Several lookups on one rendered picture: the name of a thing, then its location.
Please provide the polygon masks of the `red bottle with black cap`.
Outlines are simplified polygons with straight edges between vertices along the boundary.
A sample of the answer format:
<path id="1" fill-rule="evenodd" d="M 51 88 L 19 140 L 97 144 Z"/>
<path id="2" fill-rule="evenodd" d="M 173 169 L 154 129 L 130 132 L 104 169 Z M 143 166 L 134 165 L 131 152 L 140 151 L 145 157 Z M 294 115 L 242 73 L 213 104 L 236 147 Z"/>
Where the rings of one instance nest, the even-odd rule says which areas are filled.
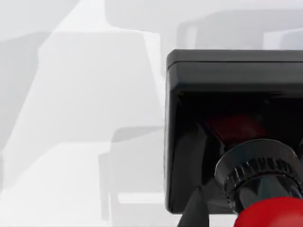
<path id="1" fill-rule="evenodd" d="M 270 139 L 240 143 L 218 160 L 214 179 L 234 214 L 272 198 L 303 200 L 303 167 L 294 150 Z"/>

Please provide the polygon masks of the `black square bin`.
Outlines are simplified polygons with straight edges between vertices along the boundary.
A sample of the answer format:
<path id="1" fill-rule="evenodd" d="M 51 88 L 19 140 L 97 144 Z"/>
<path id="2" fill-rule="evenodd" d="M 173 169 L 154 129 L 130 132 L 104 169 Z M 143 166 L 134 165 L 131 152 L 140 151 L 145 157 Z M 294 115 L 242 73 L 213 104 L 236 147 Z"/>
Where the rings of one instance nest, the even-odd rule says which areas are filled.
<path id="1" fill-rule="evenodd" d="M 303 50 L 173 50 L 167 56 L 166 209 L 203 189 L 210 214 L 234 214 L 214 179 L 220 157 L 255 139 L 291 147 L 303 167 Z"/>

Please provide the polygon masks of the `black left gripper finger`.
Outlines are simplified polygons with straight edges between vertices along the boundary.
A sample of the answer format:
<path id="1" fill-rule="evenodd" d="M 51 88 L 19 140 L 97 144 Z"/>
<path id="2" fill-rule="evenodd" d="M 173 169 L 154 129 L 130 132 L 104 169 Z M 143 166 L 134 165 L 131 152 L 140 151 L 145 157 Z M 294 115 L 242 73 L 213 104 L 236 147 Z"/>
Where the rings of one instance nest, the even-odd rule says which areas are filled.
<path id="1" fill-rule="evenodd" d="M 209 209 L 201 186 L 191 193 L 177 227 L 210 227 Z"/>

